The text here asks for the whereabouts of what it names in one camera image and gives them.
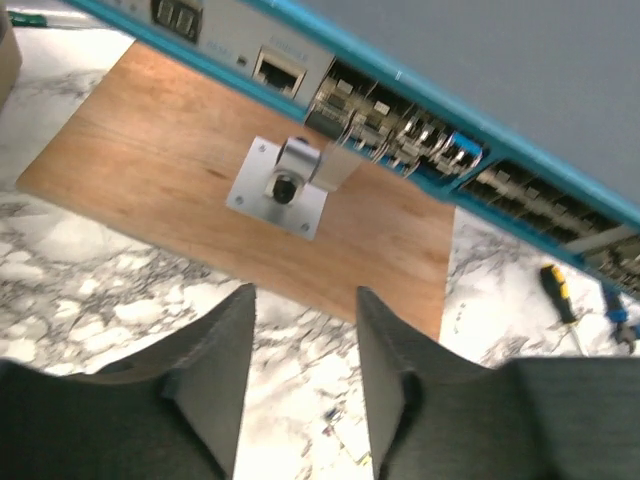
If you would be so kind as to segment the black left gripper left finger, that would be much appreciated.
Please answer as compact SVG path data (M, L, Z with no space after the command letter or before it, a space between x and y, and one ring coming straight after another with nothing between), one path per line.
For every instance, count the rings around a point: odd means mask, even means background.
M253 347L256 290L92 374L1 363L5 479L229 479Z

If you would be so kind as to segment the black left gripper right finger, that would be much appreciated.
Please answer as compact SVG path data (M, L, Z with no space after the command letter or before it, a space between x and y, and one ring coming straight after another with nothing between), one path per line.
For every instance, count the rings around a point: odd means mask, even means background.
M466 360L356 294L373 473L378 479L635 479L639 361Z

